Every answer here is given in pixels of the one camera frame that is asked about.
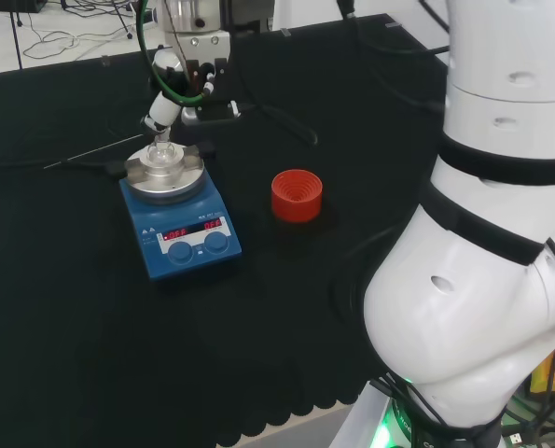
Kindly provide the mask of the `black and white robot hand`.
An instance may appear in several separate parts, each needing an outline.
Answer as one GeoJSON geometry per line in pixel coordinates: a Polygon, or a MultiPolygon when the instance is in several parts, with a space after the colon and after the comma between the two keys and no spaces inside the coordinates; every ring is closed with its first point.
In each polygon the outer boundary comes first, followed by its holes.
{"type": "Polygon", "coordinates": [[[240,108],[227,92],[229,33],[173,32],[165,36],[168,46],[146,56],[155,92],[142,118],[146,130],[160,135],[177,121],[201,126],[238,118],[240,108]]]}

